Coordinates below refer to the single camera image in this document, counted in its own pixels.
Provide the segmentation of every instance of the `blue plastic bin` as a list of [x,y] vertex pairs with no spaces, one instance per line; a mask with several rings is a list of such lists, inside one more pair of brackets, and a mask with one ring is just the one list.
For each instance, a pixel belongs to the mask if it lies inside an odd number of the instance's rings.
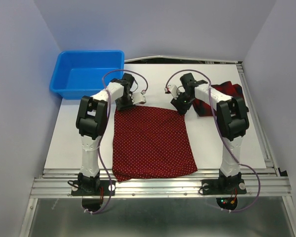
[[[116,69],[124,69],[123,51],[64,51],[58,56],[49,88],[65,99],[81,99],[101,91],[102,77]],[[105,79],[106,85],[122,76],[123,72],[111,73]]]

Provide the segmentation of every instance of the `polka dot fabric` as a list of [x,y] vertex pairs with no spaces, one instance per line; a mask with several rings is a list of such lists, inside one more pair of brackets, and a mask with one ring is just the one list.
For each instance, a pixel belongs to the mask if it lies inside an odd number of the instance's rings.
[[118,182],[196,172],[184,116],[146,106],[116,110],[112,169]]

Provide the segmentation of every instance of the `white board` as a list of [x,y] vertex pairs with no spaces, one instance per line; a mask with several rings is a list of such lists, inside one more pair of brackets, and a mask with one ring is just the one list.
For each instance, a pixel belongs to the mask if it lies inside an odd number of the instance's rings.
[[[213,84],[231,81],[233,84],[241,84],[235,65],[153,65],[153,64],[128,64],[125,69],[142,74],[149,82],[146,93],[145,106],[154,106],[175,110],[170,104],[171,95],[164,93],[167,79],[176,71],[182,69],[195,69],[204,72]],[[174,77],[171,83],[180,85],[179,78],[184,73]],[[196,80],[204,79],[201,75],[193,73]],[[139,77],[135,77],[139,83],[139,90],[145,88],[145,83]],[[80,168],[81,166],[81,139],[75,127],[75,120],[80,101],[63,100],[59,110],[54,135],[50,144],[45,168]],[[101,154],[107,168],[112,168],[112,143],[114,132],[115,104],[112,105],[111,116],[105,131]],[[265,168],[264,157],[259,145],[258,137],[253,125],[250,113],[250,127],[244,137],[240,160],[253,168]],[[218,169],[222,162],[222,142],[218,136],[212,117],[198,118],[191,107],[185,115],[185,123],[193,156],[199,169]]]

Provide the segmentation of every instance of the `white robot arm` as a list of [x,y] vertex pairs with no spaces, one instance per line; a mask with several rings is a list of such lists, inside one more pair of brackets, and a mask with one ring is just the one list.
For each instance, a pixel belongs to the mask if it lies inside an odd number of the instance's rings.
[[[179,114],[185,114],[191,107],[194,99],[209,101],[209,85],[206,81],[196,81],[192,73],[183,75],[180,78],[185,92],[180,92],[176,85],[169,85],[165,88],[166,93],[172,94],[171,104],[178,110]],[[220,167],[220,177],[214,180],[206,180],[209,187],[203,194],[230,194],[234,189],[239,188],[239,184],[244,181],[241,179],[239,167],[240,149],[243,136],[249,128],[247,107],[241,97],[233,98],[225,95],[211,87],[211,98],[213,108],[217,111],[217,123],[222,139],[226,143],[226,148],[222,149],[222,164]],[[238,162],[231,156],[230,149]]]
[[[124,74],[122,79],[113,79],[106,90],[110,92],[111,103],[116,102],[119,111],[144,104],[143,92],[133,93],[130,88],[135,81],[130,74]],[[98,166],[98,146],[107,123],[109,95],[106,90],[89,97],[83,96],[80,102],[76,127],[82,139],[82,166],[78,180],[74,181],[77,196],[92,195],[100,185],[100,169]]]

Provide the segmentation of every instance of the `white wall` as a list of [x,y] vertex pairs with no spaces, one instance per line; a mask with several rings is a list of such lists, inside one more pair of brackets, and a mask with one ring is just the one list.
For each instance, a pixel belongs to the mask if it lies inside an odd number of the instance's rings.
[[18,236],[43,168],[60,102],[48,89],[59,52],[32,0],[0,0],[0,237]]
[[277,0],[244,61],[263,127],[296,206],[296,0]]
[[275,0],[35,0],[62,50],[243,60]]

